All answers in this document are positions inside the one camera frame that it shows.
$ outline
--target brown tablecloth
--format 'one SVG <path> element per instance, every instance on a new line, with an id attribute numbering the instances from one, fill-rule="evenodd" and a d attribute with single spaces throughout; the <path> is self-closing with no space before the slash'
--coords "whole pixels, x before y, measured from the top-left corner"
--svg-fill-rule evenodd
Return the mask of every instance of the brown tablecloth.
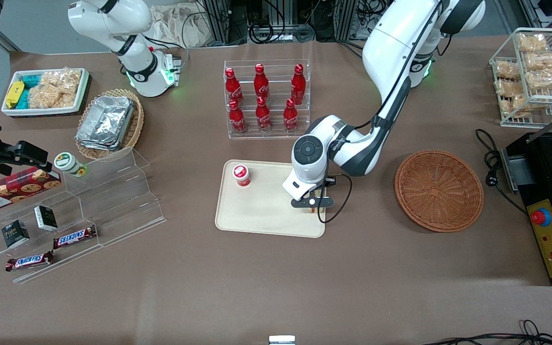
<path id="1" fill-rule="evenodd" d="M 519 319 L 552 334 L 552 287 L 524 215 L 485 186 L 472 227 L 432 233 L 405 215 L 393 190 L 397 166 L 415 151 L 450 151 L 484 179 L 474 129 L 500 146 L 524 133 L 496 123 L 485 66 L 504 39 L 453 39 L 408 97 L 376 168 L 354 179 L 348 205 L 315 240 L 215 227 L 223 164 L 288 162 L 293 144 L 228 139 L 223 61 L 310 58 L 311 116 L 362 124 L 380 97 L 361 61 L 316 42 L 193 50 L 180 87 L 141 99 L 147 116 L 136 149 L 152 164 L 149 184 L 167 222 L 27 284 L 11 283 L 0 263 L 0 344 L 243 345 L 295 334 L 302 345 L 414 345 L 519 332 Z M 11 57 L 12 70 L 87 68 L 90 98 L 129 88 L 111 53 Z M 52 154 L 77 151 L 77 121 L 0 114 L 1 136 Z M 337 203 L 346 189 L 332 190 Z"/>

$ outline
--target yellow package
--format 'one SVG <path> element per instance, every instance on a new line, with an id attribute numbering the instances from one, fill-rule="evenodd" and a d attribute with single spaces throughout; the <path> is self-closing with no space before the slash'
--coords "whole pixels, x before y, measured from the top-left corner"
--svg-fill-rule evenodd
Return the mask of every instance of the yellow package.
<path id="1" fill-rule="evenodd" d="M 23 91 L 24 83 L 21 80 L 14 81 L 14 83 L 11 84 L 10 91 L 8 91 L 6 95 L 6 105 L 9 109 L 12 109 L 18 104 L 18 100 L 20 100 Z"/>

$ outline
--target cookie box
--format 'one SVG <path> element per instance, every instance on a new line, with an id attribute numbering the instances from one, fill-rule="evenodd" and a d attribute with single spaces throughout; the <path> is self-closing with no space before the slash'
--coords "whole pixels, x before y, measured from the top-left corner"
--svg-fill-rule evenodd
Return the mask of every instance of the cookie box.
<path id="1" fill-rule="evenodd" d="M 74 99 L 74 104 L 71 107 L 64 108 L 47 108 L 47 109 L 10 109 L 5 102 L 2 102 L 1 111 L 13 118 L 22 118 L 22 117 L 44 117 L 44 116 L 65 116 L 65 115 L 79 115 L 77 112 L 81 109 L 83 101 L 85 100 L 86 93 L 88 92 L 88 84 L 90 83 L 90 75 L 87 70 L 84 68 L 73 68 L 79 69 L 82 71 L 80 77 L 80 83 L 78 89 L 76 90 L 76 96 Z M 24 76 L 33 76 L 33 75 L 42 75 L 44 72 L 50 72 L 53 70 L 60 69 L 37 69 L 37 70 L 19 70 L 14 72 L 11 77 L 10 84 L 6 89 L 6 93 L 12 87 L 14 81 L 21 81 Z"/>
<path id="2" fill-rule="evenodd" d="M 61 185 L 61 177 L 54 171 L 47 173 L 32 167 L 17 172 L 0 179 L 0 208 L 59 185 Z"/>

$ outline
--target brown woven basket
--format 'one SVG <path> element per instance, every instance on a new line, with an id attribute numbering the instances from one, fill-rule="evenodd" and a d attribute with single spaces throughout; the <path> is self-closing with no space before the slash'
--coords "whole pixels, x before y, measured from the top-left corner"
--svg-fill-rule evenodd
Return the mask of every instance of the brown woven basket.
<path id="1" fill-rule="evenodd" d="M 480 216 L 484 192 L 466 162 L 445 151 L 419 151 L 397 169 L 397 201 L 422 227 L 452 233 Z"/>
<path id="2" fill-rule="evenodd" d="M 142 104 L 140 103 L 140 100 L 138 100 L 138 97 L 133 94 L 133 92 L 127 91 L 127 90 L 110 90 L 103 92 L 100 94 L 100 96 L 114 96 L 114 97 L 120 97 L 125 96 L 131 98 L 135 103 L 136 107 L 133 109 L 132 118 L 129 122 L 129 127 L 127 127 L 127 133 L 125 134 L 125 139 L 123 140 L 123 146 L 121 146 L 121 149 L 124 149 L 125 147 L 134 147 L 136 143 L 138 143 L 138 139 L 140 138 L 140 132 L 142 131 L 142 126 L 144 125 L 144 109 L 142 108 Z M 78 129 L 81 127 L 82 123 L 84 122 L 86 118 L 86 113 L 88 112 L 88 109 L 91 107 L 92 103 L 97 100 L 97 97 L 94 98 L 90 104 L 85 108 L 85 111 L 82 113 L 82 117 L 80 118 L 80 123 L 78 124 Z M 78 147 L 78 150 L 82 153 L 82 155 L 89 159 L 100 159 L 102 157 L 105 157 L 112 153 L 112 151 L 106 151 L 106 150 L 97 150 L 97 149 L 90 149 L 88 147 L 84 147 L 81 144 L 79 144 L 78 141 L 76 141 L 76 146 Z"/>

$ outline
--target snickers bar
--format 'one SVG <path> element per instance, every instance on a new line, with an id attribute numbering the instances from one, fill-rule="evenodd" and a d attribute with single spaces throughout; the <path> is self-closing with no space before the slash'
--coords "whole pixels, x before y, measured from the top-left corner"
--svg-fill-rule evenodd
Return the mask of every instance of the snickers bar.
<path id="1" fill-rule="evenodd" d="M 25 267 L 35 267 L 47 264 L 52 265 L 54 259 L 55 256 L 52 254 L 52 251 L 41 255 L 33 255 L 32 257 L 10 259 L 6 264 L 6 271 L 11 272 Z"/>
<path id="2" fill-rule="evenodd" d="M 55 238 L 53 240 L 54 243 L 52 249 L 57 249 L 63 247 L 64 245 L 72 244 L 85 238 L 91 238 L 95 236 L 97 236 L 97 231 L 95 231 L 95 226 L 91 225 L 90 227 L 87 227 L 75 233 L 68 234 L 61 238 Z"/>

